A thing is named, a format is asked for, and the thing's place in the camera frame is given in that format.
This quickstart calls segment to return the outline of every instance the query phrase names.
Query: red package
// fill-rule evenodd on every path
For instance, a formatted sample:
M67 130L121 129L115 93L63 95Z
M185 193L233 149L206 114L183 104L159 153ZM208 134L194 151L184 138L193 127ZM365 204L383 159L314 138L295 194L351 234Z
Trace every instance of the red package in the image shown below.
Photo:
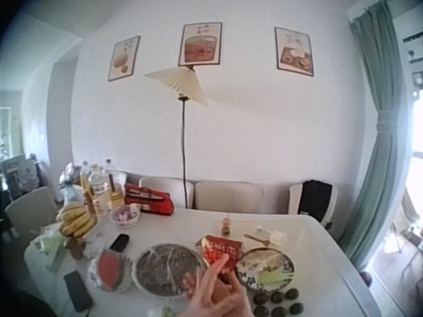
M206 236L202 239L203 257L211 265L226 253L229 254L229 260L226 262L224 269L233 271L237 265L243 243L216 236Z
M139 210L145 213L170 216L173 214L174 205L171 195L158 190L150 190L146 187L138 187L132 184L125 184L125 204L136 203Z

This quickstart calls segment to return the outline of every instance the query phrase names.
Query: black phone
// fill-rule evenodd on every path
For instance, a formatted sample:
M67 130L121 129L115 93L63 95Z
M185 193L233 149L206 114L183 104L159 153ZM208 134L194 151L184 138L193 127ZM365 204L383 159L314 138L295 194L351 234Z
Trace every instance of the black phone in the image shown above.
M126 246L128 245L128 242L130 241L130 236L127 234L119 234L116 240L112 243L110 246L110 249L119 253L122 253Z
M71 297L73 307L77 312L82 312L93 305L93 299L88 294L84 281L78 271L64 276L67 291Z

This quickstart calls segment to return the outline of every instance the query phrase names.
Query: plate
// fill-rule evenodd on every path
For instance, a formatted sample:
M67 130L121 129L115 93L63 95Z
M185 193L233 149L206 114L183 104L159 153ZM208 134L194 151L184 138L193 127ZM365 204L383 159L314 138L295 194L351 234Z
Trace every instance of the plate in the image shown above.
M286 278L279 283L262 284L258 282L261 271L285 273ZM237 263L237 277L249 289L260 292L280 291L293 280L295 266L289 256L271 248L256 248L244 253Z
M180 298L187 273L205 269L204 260L180 244L158 244L144 250L132 265L132 279L139 289L166 299Z

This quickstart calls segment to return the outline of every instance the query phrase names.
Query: white tablecloth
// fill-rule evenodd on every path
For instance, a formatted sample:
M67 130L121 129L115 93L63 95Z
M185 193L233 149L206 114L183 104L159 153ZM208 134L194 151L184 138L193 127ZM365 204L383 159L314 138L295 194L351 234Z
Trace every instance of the white tablecloth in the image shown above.
M138 226L130 230L118 230L107 222L103 237L109 246L120 233L130 236L124 253L135 260L146 248L160 243L179 243L194 248L195 243L207 234L220 235L220 222L224 213L175 209L170 217L142 214ZM300 290L300 300L305 305L304 316L379 317L380 311L368 288L347 257L324 228L311 217L301 215L247 215L231 214L232 236L242 240L244 233L253 233L255 226L283 231L288 241L280 249L295 264L296 276L288 287ZM247 248L260 246L246 241ZM84 316L76 313L63 276L77 270L85 279L85 285L93 298L90 316L147 315L152 308L170 306L181 311L186 303L156 299L141 292L134 284L121 294L105 293L93 287L87 280L87 260L74 261L66 251L65 258L56 272L45 268L45 255L34 244L25 251L25 262L35 285L58 316Z

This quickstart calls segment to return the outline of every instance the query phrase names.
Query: plastic water bottle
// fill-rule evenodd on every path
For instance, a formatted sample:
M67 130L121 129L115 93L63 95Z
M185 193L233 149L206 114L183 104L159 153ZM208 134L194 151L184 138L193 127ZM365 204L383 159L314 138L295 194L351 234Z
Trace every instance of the plastic water bottle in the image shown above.
M68 203L81 203L81 201L79 201L77 190L73 187L72 181L65 180L64 184L65 184L65 192L63 194L63 196L65 197L64 205L66 206Z
M89 191L90 189L90 184L88 182L88 179L91 175L91 172L92 172L91 167L89 167L88 162L84 160L82 162L81 173L79 174L79 178L81 179L81 186L84 193Z
M93 165L93 172L89 177L89 184L93 188L93 203L97 219L107 216L110 210L112 210L112 202L108 190L107 179L104 177L104 174L102 174L97 164Z

